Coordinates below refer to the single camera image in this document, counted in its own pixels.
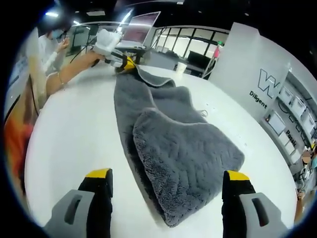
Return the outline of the person's left hand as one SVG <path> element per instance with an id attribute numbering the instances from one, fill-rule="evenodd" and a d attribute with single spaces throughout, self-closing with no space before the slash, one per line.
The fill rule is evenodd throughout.
<path id="1" fill-rule="evenodd" d="M 87 67 L 93 67 L 95 66 L 100 60 L 104 60 L 105 57 L 103 55 L 100 55 L 94 51 L 89 51 L 85 54 L 86 61 L 87 61 Z"/>

